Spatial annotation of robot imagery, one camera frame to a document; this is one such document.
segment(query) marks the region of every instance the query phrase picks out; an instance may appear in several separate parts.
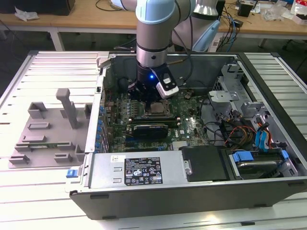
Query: screw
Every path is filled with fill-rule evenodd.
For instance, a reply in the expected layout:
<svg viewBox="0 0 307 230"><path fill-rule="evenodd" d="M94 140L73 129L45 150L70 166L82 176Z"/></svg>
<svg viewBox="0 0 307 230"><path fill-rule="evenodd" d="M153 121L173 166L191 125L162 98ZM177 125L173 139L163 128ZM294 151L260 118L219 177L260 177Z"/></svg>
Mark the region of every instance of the screw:
<svg viewBox="0 0 307 230"><path fill-rule="evenodd" d="M187 174L187 175L191 175L191 174L192 174L192 170L189 169L189 168L186 168L186 174Z"/></svg>

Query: power adapter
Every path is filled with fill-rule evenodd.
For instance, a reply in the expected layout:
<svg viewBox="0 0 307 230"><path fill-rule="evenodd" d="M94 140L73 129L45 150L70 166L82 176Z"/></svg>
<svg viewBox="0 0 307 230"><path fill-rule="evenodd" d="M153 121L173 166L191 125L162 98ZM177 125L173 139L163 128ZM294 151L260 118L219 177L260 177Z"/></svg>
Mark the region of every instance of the power adapter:
<svg viewBox="0 0 307 230"><path fill-rule="evenodd" d="M243 26L243 22L242 21L239 21L237 19L234 19L234 23L235 23L235 27L236 28L240 28Z"/></svg>

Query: robotic arm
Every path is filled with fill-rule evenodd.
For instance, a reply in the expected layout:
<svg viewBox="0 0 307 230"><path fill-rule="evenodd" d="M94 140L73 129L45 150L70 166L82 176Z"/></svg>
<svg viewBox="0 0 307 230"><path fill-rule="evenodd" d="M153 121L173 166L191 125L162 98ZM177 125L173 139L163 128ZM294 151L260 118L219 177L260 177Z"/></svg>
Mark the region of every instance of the robotic arm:
<svg viewBox="0 0 307 230"><path fill-rule="evenodd" d="M172 35L176 32L190 47L189 17L193 14L193 50L205 51L214 39L219 22L207 20L217 16L217 0L112 0L113 4L128 11L135 11L137 24L138 71L129 92L137 100L150 106L152 101L166 99L178 92L175 79L166 65L167 48L171 40L182 45Z"/></svg>

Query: warning label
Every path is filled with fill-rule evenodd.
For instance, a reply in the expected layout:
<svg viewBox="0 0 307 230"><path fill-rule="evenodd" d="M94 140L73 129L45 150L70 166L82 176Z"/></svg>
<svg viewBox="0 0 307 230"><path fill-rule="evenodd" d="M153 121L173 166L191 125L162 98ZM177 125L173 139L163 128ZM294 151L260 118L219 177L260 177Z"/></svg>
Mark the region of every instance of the warning label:
<svg viewBox="0 0 307 230"><path fill-rule="evenodd" d="M125 185L163 184L160 157L125 159Z"/></svg>

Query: motherboard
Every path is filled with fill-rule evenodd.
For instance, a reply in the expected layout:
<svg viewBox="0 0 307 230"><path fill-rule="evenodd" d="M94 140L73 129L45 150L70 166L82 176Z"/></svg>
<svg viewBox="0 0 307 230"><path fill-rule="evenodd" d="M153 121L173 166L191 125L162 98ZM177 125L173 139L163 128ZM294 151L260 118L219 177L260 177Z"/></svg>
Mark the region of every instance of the motherboard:
<svg viewBox="0 0 307 230"><path fill-rule="evenodd" d="M162 151L209 144L199 120L201 98L193 94L183 90L145 109L145 103L131 100L127 93L106 90L99 115L105 131L97 134L95 151Z"/></svg>

